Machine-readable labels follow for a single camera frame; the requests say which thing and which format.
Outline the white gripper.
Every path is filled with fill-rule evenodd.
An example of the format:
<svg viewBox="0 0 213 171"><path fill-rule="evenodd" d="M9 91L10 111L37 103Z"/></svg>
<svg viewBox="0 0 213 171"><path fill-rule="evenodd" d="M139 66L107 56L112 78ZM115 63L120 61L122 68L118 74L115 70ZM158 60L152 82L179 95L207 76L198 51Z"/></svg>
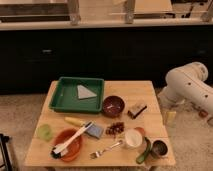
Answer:
<svg viewBox="0 0 213 171"><path fill-rule="evenodd" d="M182 102L182 97L173 91L170 87L164 87L158 94L160 104L164 108L172 108ZM176 117L175 111L167 111L165 113L165 125L169 126Z"/></svg>

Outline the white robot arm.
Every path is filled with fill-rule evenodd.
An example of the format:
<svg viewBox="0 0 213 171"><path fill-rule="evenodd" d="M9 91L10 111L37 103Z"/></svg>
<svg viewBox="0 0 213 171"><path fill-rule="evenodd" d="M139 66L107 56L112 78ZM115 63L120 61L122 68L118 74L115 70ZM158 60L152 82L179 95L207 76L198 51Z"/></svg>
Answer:
<svg viewBox="0 0 213 171"><path fill-rule="evenodd" d="M213 87L205 83L207 78L208 69L200 62L171 69L165 77L166 86L158 94L163 113L189 100L210 114L207 123L213 127Z"/></svg>

